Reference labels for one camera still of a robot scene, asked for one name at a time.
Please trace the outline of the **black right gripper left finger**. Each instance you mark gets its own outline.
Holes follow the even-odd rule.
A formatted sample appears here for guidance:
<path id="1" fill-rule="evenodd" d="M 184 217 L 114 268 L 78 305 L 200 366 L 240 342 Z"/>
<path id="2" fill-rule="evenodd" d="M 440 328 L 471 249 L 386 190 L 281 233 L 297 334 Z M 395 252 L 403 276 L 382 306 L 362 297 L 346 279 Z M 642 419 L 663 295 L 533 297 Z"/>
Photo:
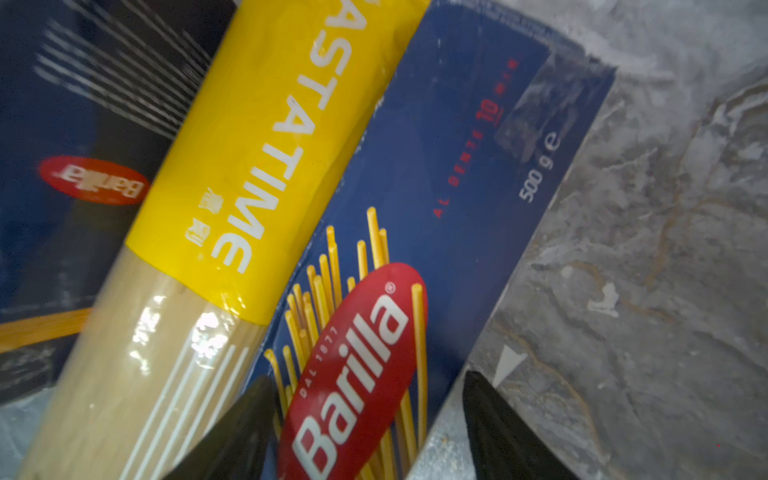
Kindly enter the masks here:
<path id="1" fill-rule="evenodd" d="M 165 478 L 259 479 L 276 405 L 274 381 L 259 377 Z"/>

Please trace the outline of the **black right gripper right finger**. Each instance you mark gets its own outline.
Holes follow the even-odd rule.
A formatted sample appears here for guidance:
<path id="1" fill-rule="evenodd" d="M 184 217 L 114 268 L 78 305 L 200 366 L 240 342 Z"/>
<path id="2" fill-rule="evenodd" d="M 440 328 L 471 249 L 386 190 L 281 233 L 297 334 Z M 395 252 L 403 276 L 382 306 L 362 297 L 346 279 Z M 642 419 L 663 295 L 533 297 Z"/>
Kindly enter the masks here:
<path id="1" fill-rule="evenodd" d="M 482 373 L 466 372 L 462 403 L 478 479 L 577 479 Z"/>

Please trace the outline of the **yellow Pastati spaghetti bag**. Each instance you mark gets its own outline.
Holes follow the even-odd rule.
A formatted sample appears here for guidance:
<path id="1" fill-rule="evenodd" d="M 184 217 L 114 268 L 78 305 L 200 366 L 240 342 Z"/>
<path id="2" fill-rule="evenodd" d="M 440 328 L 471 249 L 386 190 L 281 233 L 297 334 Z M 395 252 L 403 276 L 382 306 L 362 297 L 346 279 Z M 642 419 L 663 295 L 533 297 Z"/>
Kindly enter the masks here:
<path id="1" fill-rule="evenodd" d="M 423 1 L 245 1 L 70 354 L 23 479 L 211 449 Z"/>

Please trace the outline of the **blue Barilla spaghetti box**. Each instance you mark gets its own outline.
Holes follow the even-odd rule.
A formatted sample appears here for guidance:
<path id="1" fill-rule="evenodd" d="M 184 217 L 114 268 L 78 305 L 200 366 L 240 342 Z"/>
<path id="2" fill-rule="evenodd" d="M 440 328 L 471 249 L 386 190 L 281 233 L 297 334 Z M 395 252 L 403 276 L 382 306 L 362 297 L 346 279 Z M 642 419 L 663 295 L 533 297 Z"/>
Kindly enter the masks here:
<path id="1" fill-rule="evenodd" d="M 335 244 L 341 310 L 307 347 L 277 315 L 253 369 L 264 478 L 408 475 L 616 73 L 497 2 L 428 7 L 283 298 Z"/>

